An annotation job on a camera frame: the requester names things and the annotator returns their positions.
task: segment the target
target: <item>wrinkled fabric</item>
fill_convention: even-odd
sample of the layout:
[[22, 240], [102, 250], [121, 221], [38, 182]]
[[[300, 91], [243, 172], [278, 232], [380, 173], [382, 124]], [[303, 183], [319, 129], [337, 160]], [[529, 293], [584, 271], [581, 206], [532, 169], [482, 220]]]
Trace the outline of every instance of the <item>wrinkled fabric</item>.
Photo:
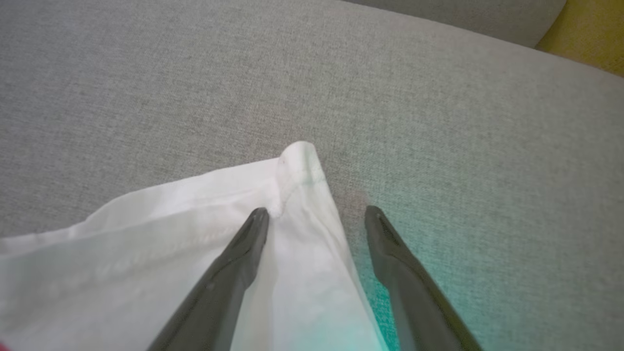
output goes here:
[[270, 225], [232, 350], [387, 350], [314, 147], [119, 197], [70, 228], [0, 241], [12, 351], [145, 350], [257, 207]]

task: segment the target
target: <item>white fabric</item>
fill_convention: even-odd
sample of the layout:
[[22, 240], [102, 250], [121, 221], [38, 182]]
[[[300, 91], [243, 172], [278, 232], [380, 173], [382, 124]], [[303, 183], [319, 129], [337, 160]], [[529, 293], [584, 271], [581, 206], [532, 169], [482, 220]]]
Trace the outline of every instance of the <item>white fabric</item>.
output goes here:
[[314, 147], [115, 199], [0, 240], [0, 337], [20, 350], [145, 350], [249, 213], [271, 215], [232, 350], [387, 350]]

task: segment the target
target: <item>gray fabric surface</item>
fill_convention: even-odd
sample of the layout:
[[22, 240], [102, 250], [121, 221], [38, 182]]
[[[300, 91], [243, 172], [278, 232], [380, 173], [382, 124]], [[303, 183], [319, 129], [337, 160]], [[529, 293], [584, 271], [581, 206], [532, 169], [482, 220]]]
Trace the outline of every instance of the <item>gray fabric surface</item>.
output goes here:
[[314, 143], [388, 343], [385, 210], [486, 350], [624, 345], [624, 79], [332, 0], [5, 0], [2, 235]]
[[535, 47], [565, 0], [345, 0]]

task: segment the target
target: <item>white cloth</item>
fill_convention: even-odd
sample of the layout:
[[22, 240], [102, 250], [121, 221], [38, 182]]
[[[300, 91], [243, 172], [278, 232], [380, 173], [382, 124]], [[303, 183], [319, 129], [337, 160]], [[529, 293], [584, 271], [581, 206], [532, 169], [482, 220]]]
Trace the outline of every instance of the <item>white cloth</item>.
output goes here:
[[387, 350], [314, 147], [119, 197], [70, 228], [0, 240], [12, 351], [145, 350], [250, 212], [268, 238], [232, 350]]

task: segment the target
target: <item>yellow fabric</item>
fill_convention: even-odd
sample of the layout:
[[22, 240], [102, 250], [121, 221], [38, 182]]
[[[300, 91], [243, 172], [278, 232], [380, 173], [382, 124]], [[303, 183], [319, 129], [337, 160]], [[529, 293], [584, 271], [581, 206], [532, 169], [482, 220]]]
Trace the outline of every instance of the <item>yellow fabric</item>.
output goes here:
[[624, 0], [568, 0], [537, 49], [624, 77]]

